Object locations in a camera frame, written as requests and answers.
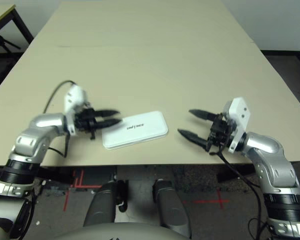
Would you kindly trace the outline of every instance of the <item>floor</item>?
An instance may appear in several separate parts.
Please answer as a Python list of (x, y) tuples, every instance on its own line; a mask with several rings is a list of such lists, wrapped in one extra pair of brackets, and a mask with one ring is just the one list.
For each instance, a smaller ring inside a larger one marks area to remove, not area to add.
[[(266, 56), (300, 101), (300, 61), (294, 56)], [(13, 66), (13, 59), (0, 59), (0, 81)], [(300, 162), (293, 164), (300, 181)], [(77, 168), (78, 182), (102, 185), (113, 178), (129, 180), (128, 210), (117, 211), (116, 222), (159, 224), (152, 185), (158, 178), (171, 180), (189, 214), (192, 239), (251, 239), (247, 223), (257, 214), (252, 192), (238, 179), (218, 183), (216, 175), (224, 165), (118, 166)], [(256, 182), (256, 177), (249, 176)], [(83, 226), (89, 204), (97, 188), (71, 187), (47, 182), (38, 197), (35, 213), (25, 240), (51, 239)], [(263, 208), (263, 220), (266, 211)], [(261, 239), (269, 236), (264, 231)]]

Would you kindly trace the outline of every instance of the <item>white rectangular box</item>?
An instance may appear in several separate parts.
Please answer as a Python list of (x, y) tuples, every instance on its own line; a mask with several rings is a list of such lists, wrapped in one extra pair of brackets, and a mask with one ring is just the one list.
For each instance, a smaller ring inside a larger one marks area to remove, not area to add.
[(160, 111), (129, 116), (122, 122), (102, 129), (102, 143), (106, 149), (121, 148), (157, 138), (168, 133), (168, 126)]

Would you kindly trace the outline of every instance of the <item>red tape cross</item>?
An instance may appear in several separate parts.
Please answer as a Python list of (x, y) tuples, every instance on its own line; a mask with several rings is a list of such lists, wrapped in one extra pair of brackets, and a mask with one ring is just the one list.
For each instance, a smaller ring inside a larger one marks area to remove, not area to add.
[[(76, 175), (76, 170), (73, 171), (72, 176), (74, 177)], [(102, 187), (102, 185), (82, 185), (83, 179), (84, 179), (85, 171), (81, 169), (81, 174), (80, 174), (80, 181), (78, 184), (78, 177), (75, 178), (74, 185), (72, 184), (70, 187), (71, 188), (76, 188), (76, 189), (99, 189)], [(65, 200), (64, 200), (64, 205), (63, 205), (63, 211), (65, 212), (67, 210), (67, 205), (69, 201), (69, 190), (66, 191), (65, 193)]]
[(190, 201), (190, 203), (193, 203), (193, 204), (220, 204), (220, 208), (224, 209), (223, 203), (229, 203), (229, 199), (222, 199), (221, 198), (221, 193), (220, 193), (219, 189), (216, 190), (216, 193), (218, 195), (218, 199), (217, 200), (214, 200), (214, 199), (213, 200), (193, 200), (193, 201)]

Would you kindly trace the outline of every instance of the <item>table leg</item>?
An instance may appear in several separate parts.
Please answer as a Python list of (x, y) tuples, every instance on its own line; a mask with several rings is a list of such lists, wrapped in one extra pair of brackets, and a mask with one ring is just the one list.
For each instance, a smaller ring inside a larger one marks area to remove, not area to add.
[(22, 20), (22, 18), (20, 17), (20, 15), (18, 14), (18, 12), (15, 9), (13, 9), (11, 11), (11, 14), (13, 15), (12, 20), (13, 20), (14, 24), (20, 30), (20, 32), (22, 33), (24, 38), (27, 40), (27, 42), (30, 44), (32, 42), (32, 40), (34, 39), (34, 37), (30, 33), (27, 26), (25, 25), (24, 21)]

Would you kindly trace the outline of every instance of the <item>black cable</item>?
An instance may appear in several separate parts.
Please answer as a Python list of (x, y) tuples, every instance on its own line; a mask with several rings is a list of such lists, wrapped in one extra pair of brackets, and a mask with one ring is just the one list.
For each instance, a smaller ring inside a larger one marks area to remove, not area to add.
[[(210, 152), (209, 154), (210, 155), (218, 155), (219, 153), (222, 153), (222, 151), (225, 149), (225, 147), (228, 145), (228, 142), (229, 142), (229, 140), (230, 140), (230, 135), (231, 135), (231, 133), (232, 133), (232, 126), (231, 125), (229, 125), (229, 127), (228, 127), (228, 134), (227, 134), (227, 136), (226, 136), (226, 139), (225, 139), (225, 141), (224, 141), (224, 143), (223, 143), (223, 145), (219, 145), (219, 151), (218, 152)], [(246, 182), (248, 182), (249, 184), (251, 184), (252, 186), (255, 186), (256, 188), (260, 188), (260, 186), (259, 185), (257, 185), (257, 184), (255, 184), (255, 183), (253, 183), (252, 181), (250, 181), (249, 179), (247, 179), (245, 176), (243, 176), (231, 163), (229, 163), (227, 160), (226, 160), (226, 162), (225, 161), (223, 161), (225, 164), (226, 164), (226, 166), (228, 167), (228, 168), (230, 168), (230, 170), (232, 171), (232, 172), (234, 172), (235, 174), (237, 174), (241, 179), (245, 179), (245, 181)]]
[[(231, 164), (225, 159), (224, 155), (222, 154), (222, 152), (217, 152), (216, 155), (230, 168), (232, 169)], [(261, 200), (260, 197), (257, 193), (257, 191), (253, 188), (253, 186), (250, 184), (250, 182), (247, 180), (247, 178), (245, 178), (244, 176), (242, 176), (240, 173), (238, 174), (239, 178), (244, 181), (245, 184), (248, 185), (248, 187), (253, 191), (257, 203), (258, 203), (258, 213), (257, 213), (257, 219), (258, 219), (258, 223), (257, 223), (257, 228), (256, 228), (256, 237), (254, 238), (255, 240), (259, 240), (260, 239), (260, 231), (261, 231)]]
[[(63, 81), (61, 82), (58, 86), (56, 86), (56, 88), (53, 90), (48, 102), (46, 103), (45, 107), (44, 107), (44, 110), (43, 110), (43, 113), (45, 114), (48, 110), (48, 107), (52, 101), (52, 99), (54, 98), (55, 94), (57, 93), (57, 91), (64, 85), (64, 84), (67, 84), (67, 83), (71, 83), (71, 84), (76, 84), (74, 81), (72, 80), (66, 80), (66, 81)], [(58, 153), (59, 155), (61, 155), (62, 157), (66, 158), (67, 155), (68, 155), (68, 147), (69, 147), (69, 140), (70, 140), (70, 134), (68, 133), (66, 136), (65, 136), (65, 144), (64, 144), (64, 153), (62, 153), (61, 151), (59, 151), (58, 149), (55, 149), (53, 147), (49, 147), (48, 149), (52, 150), (52, 151), (55, 151), (56, 153)]]
[(61, 151), (59, 151), (58, 149), (55, 149), (55, 148), (53, 148), (53, 147), (48, 147), (48, 149), (50, 149), (50, 150), (56, 152), (57, 154), (61, 155), (62, 157), (65, 157), (64, 154), (63, 154)]
[(230, 135), (232, 133), (232, 125), (228, 125), (228, 129), (227, 129), (227, 136), (226, 139), (224, 141), (224, 144), (221, 145), (219, 144), (219, 151), (218, 152), (211, 152), (210, 155), (217, 155), (234, 173), (236, 173), (239, 178), (244, 181), (245, 184), (248, 185), (248, 187), (253, 191), (256, 200), (257, 200), (257, 204), (258, 204), (258, 212), (257, 212), (257, 226), (256, 226), (256, 237), (253, 238), (254, 240), (260, 240), (260, 235), (261, 232), (263, 231), (262, 227), (261, 227), (261, 200), (260, 197), (257, 193), (257, 191), (253, 188), (253, 186), (256, 186), (259, 188), (258, 185), (254, 184), (253, 182), (251, 182), (250, 180), (248, 180), (245, 176), (243, 176), (240, 172), (238, 172), (224, 157), (224, 155), (222, 154), (222, 151), (225, 149), (225, 147), (228, 145), (228, 142), (230, 140)]
[[(252, 222), (253, 220), (258, 220), (258, 218), (256, 218), (256, 217), (251, 218), (251, 219), (248, 221), (247, 228), (248, 228), (248, 231), (249, 231), (249, 234), (250, 234), (251, 238), (255, 240), (255, 237), (254, 237), (254, 235), (251, 233), (251, 230), (250, 230), (250, 224), (251, 224), (251, 222)], [(261, 227), (261, 228), (263, 228), (263, 229), (261, 230), (260, 235), (261, 235), (261, 233), (263, 232), (264, 228), (268, 225), (268, 224), (267, 224), (266, 222), (264, 222), (264, 221), (261, 221), (261, 223), (263, 224), (262, 227)]]
[(66, 158), (68, 155), (69, 140), (70, 140), (70, 134), (67, 133), (67, 135), (65, 136), (64, 153), (62, 153), (61, 151), (59, 151), (58, 149), (55, 149), (53, 147), (48, 147), (48, 149), (56, 152), (57, 154), (59, 154), (60, 156), (62, 156), (64, 158)]
[(21, 236), (19, 237), (18, 240), (22, 240), (24, 239), (29, 227), (30, 227), (30, 224), (32, 222), (32, 218), (34, 217), (34, 213), (35, 213), (35, 205), (36, 205), (36, 194), (35, 194), (35, 189), (33, 189), (31, 191), (31, 210), (30, 210), (30, 215), (29, 215), (29, 219), (28, 219), (28, 222), (26, 223), (26, 226), (21, 234)]
[(67, 83), (71, 83), (71, 84), (76, 84), (74, 81), (71, 81), (71, 80), (66, 80), (66, 81), (63, 81), (61, 82), (58, 86), (56, 86), (56, 88), (53, 90), (48, 102), (46, 103), (45, 107), (44, 107), (44, 110), (43, 110), (43, 113), (45, 114), (48, 110), (48, 107), (52, 101), (52, 99), (54, 98), (56, 92), (59, 90), (59, 88), (61, 88), (64, 84), (67, 84)]

